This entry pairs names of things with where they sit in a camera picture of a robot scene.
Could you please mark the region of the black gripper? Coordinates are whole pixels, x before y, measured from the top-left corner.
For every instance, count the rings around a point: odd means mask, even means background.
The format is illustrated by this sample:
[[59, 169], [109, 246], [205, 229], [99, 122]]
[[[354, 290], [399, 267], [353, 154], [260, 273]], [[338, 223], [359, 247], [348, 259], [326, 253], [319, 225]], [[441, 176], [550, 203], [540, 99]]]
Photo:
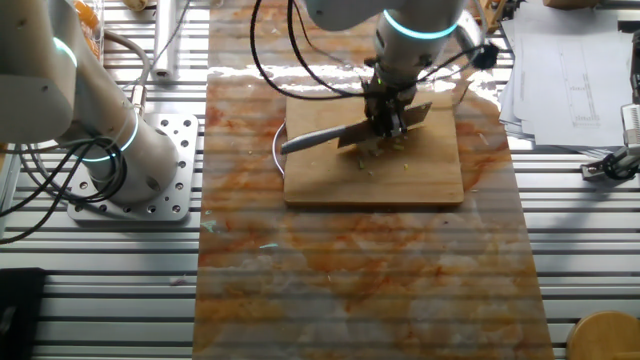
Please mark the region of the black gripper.
[[402, 113], [391, 111], [401, 111], [412, 103], [415, 85], [387, 84], [381, 79], [371, 79], [363, 84], [363, 92], [365, 115], [378, 137], [393, 138], [407, 131]]

